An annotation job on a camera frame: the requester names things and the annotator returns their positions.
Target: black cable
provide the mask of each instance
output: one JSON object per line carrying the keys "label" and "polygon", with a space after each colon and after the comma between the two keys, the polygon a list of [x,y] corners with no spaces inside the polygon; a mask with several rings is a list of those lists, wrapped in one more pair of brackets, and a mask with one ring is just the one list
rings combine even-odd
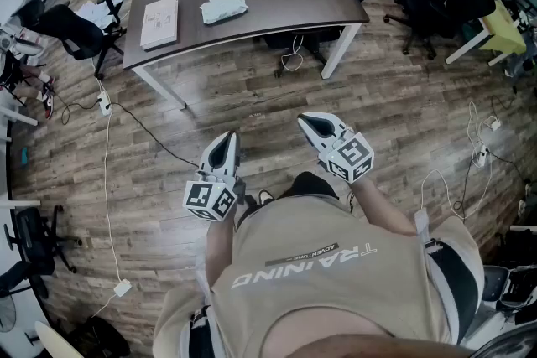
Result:
{"label": "black cable", "polygon": [[156,138],[156,137],[155,137],[155,136],[154,136],[154,135],[153,135],[153,134],[152,134],[152,133],[151,133],[151,132],[150,132],[150,131],[149,131],[149,130],[148,130],[148,129],[141,123],[141,122],[140,122],[140,120],[138,120],[138,119],[134,116],[134,114],[133,114],[132,112],[130,112],[127,108],[123,107],[123,106],[121,105],[121,103],[112,102],[111,104],[112,104],[112,105],[118,105],[118,106],[121,107],[126,113],[128,113],[128,114],[134,119],[134,121],[136,121],[136,122],[137,122],[137,123],[138,123],[138,124],[139,124],[139,125],[146,131],[146,132],[147,132],[147,133],[149,133],[149,136],[151,136],[151,137],[154,139],[154,141],[155,141],[156,143],[158,143],[158,144],[162,147],[162,149],[163,149],[164,151],[166,151],[169,155],[171,155],[172,157],[175,157],[175,158],[177,158],[178,160],[181,160],[181,161],[183,161],[183,162],[185,162],[185,163],[188,163],[188,164],[190,164],[191,166],[194,166],[196,169],[198,169],[198,165],[197,165],[197,164],[194,164],[194,163],[192,163],[192,162],[190,162],[190,161],[188,161],[188,160],[185,160],[184,158],[178,157],[177,155],[175,155],[174,153],[172,153],[169,149],[167,149],[167,147],[165,147],[165,146],[160,142],[160,140],[158,140],[158,139],[157,139],[157,138]]}
{"label": "black cable", "polygon": [[[67,103],[64,102],[64,100],[58,95],[58,93],[56,93],[54,90],[52,90],[52,92],[54,93],[55,96],[57,96],[61,102],[64,104],[64,110],[62,111],[61,113],[61,123],[65,126],[67,125],[67,122],[69,122],[70,120],[70,109],[69,109],[69,106],[78,106],[79,108],[81,109],[84,109],[85,111],[90,111],[91,109],[93,109],[95,107],[95,105],[97,103],[99,103],[99,101],[101,101],[100,99],[97,99],[95,103],[93,103],[93,105],[91,105],[90,107],[85,107],[83,105],[81,105],[80,103],[70,103],[69,105]],[[69,112],[69,115],[67,116],[67,120],[64,121],[64,115],[65,115],[65,111],[68,111]]]}
{"label": "black cable", "polygon": [[491,154],[493,157],[497,158],[498,160],[503,161],[504,163],[512,164],[512,165],[514,166],[514,168],[517,170],[517,173],[518,173],[519,176],[520,176],[520,180],[522,180],[522,182],[523,182],[524,184],[527,183],[527,181],[524,179],[524,177],[523,177],[522,174],[520,173],[519,168],[517,167],[517,165],[516,165],[515,163],[513,163],[512,161],[509,161],[509,160],[505,160],[505,159],[503,159],[503,158],[500,158],[500,157],[499,157],[498,155],[496,155],[495,153],[491,153],[489,149],[487,149],[487,152],[488,152],[489,154]]}
{"label": "black cable", "polygon": [[462,223],[466,224],[467,222],[467,214],[464,209],[464,198],[467,195],[467,184],[468,184],[468,175],[470,174],[470,169],[472,168],[472,161],[474,160],[474,157],[470,157],[470,163],[468,164],[468,170],[467,170],[467,176],[464,178],[464,190],[462,191],[462,198],[460,200],[457,200],[455,203],[453,203],[453,209],[454,210],[462,210]]}
{"label": "black cable", "polygon": [[[67,122],[69,122],[69,119],[70,119],[70,109],[69,109],[69,106],[78,106],[78,107],[81,107],[82,109],[84,110],[91,110],[95,107],[95,105],[97,103],[99,103],[101,101],[101,99],[97,99],[95,103],[93,103],[93,105],[91,105],[90,107],[85,107],[83,105],[81,105],[80,103],[70,103],[69,105],[67,103],[64,102],[64,100],[58,95],[58,93],[56,93],[54,90],[52,90],[52,92],[54,93],[55,96],[58,96],[58,98],[61,100],[61,102],[64,104],[65,108],[64,108],[64,111],[61,113],[61,123],[63,125],[66,125]],[[177,158],[178,160],[184,162],[184,163],[188,163],[194,167],[196,167],[196,169],[198,168],[198,165],[197,164],[194,164],[188,160],[185,160],[184,158],[181,158],[181,157],[178,157],[177,155],[175,155],[174,153],[172,153],[169,149],[167,149],[167,147],[165,147],[162,142],[160,142],[160,140],[158,140],[141,122],[140,120],[138,120],[134,114],[132,112],[130,112],[127,108],[123,107],[120,103],[116,103],[116,102],[113,102],[112,103],[113,105],[118,105],[119,107],[121,107],[126,113],[130,114],[130,116],[132,118],[134,118],[134,121],[136,121],[147,133],[149,133],[149,136],[151,136],[154,141],[156,143],[158,143],[164,151],[166,151],[169,155],[171,155],[172,157],[175,157]],[[69,112],[69,116],[67,117],[67,121],[64,122],[64,114],[65,114],[65,111],[68,111]]]}
{"label": "black cable", "polygon": [[513,98],[511,99],[509,104],[505,106],[498,96],[492,96],[490,98],[490,106],[493,109],[493,113],[496,118],[498,118],[498,114],[496,113],[496,110],[494,109],[494,99],[496,99],[499,102],[499,104],[502,105],[502,108],[505,109],[506,111],[511,107],[511,105],[513,105],[513,102],[514,102],[514,98]]}

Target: yellow desk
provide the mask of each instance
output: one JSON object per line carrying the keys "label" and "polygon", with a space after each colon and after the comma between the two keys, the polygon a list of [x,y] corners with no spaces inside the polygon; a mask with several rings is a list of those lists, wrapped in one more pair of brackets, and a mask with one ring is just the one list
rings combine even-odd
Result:
{"label": "yellow desk", "polygon": [[517,29],[518,22],[515,23],[511,19],[502,1],[497,0],[496,10],[487,17],[480,18],[479,21],[483,26],[483,31],[450,55],[446,59],[447,64],[452,63],[486,38],[489,38],[488,41],[480,49],[493,49],[503,53],[490,61],[490,65],[498,63],[512,53],[522,54],[526,51],[524,40]]}

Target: white table leg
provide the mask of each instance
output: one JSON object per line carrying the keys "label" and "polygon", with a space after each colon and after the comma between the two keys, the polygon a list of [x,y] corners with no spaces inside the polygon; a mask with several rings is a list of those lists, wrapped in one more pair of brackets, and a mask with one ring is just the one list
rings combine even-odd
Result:
{"label": "white table leg", "polygon": [[459,48],[457,51],[455,51],[452,55],[450,55],[447,59],[446,59],[446,63],[448,65],[450,65],[451,63],[453,63],[456,59],[458,59],[459,57],[462,57],[464,54],[466,54],[470,49],[472,49],[474,46],[476,46],[477,44],[479,44],[480,42],[482,42],[490,33],[486,30],[486,29],[483,29],[482,32],[480,34],[478,34],[477,36],[474,36],[471,40],[469,40],[468,42],[466,42],[461,48]]}
{"label": "white table leg", "polygon": [[334,69],[339,63],[339,60],[341,60],[342,56],[345,54],[347,48],[354,39],[354,36],[356,35],[357,31],[361,27],[361,23],[348,24],[347,26],[345,26],[343,33],[341,33],[341,36],[337,40],[336,46],[332,48],[330,57],[328,58],[328,61],[326,62],[325,67],[321,72],[323,80],[326,80],[331,77],[332,73],[334,72]]}
{"label": "white table leg", "polygon": [[488,65],[489,66],[494,66],[495,64],[499,63],[500,61],[502,61],[503,59],[509,57],[510,54],[500,54],[498,57],[496,57],[495,59],[492,59],[488,62]]}
{"label": "white table leg", "polygon": [[30,117],[26,117],[25,115],[21,115],[18,112],[11,111],[10,109],[6,109],[3,106],[0,106],[0,113],[13,120],[26,122],[30,126],[37,126],[37,120],[34,120],[33,118],[30,118]]}
{"label": "white table leg", "polygon": [[138,66],[133,67],[134,72],[143,80],[145,80],[150,86],[152,86],[158,93],[166,97],[169,101],[174,103],[179,107],[179,109],[185,109],[186,103],[177,96],[174,91],[169,88],[163,81],[161,81],[157,76],[151,74],[145,67]]}
{"label": "white table leg", "polygon": [[40,200],[0,200],[0,209],[41,206]]}

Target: beige t-shirt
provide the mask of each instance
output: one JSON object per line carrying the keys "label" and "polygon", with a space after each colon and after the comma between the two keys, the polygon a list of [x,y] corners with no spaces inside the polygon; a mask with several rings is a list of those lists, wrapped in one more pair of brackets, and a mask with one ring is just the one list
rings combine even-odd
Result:
{"label": "beige t-shirt", "polygon": [[[431,235],[454,241],[482,274],[477,245],[460,220],[449,218]],[[166,298],[155,329],[157,358],[179,356],[180,330],[190,317],[180,288],[168,295],[174,298]],[[203,304],[201,295],[195,300]],[[175,311],[168,309],[172,302]],[[358,314],[396,337],[449,339],[420,239],[362,222],[326,196],[276,200],[247,218],[233,240],[233,263],[212,288],[211,304],[234,358],[259,356],[280,318],[317,307]]]}

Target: paper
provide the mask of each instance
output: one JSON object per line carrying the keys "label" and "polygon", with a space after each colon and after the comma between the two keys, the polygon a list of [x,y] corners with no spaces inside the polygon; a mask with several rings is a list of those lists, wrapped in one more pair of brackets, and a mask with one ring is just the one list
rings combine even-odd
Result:
{"label": "paper", "polygon": [[244,0],[209,0],[200,6],[204,24],[213,24],[216,21],[244,13],[248,6]]}
{"label": "paper", "polygon": [[140,45],[154,48],[177,40],[177,0],[159,0],[146,5]]}
{"label": "paper", "polygon": [[[114,6],[123,2],[124,0],[112,0]],[[110,10],[105,3],[95,4],[94,2],[84,3],[78,11],[75,12],[81,18],[94,23],[99,29],[104,30],[114,21],[112,15],[108,15]]]}

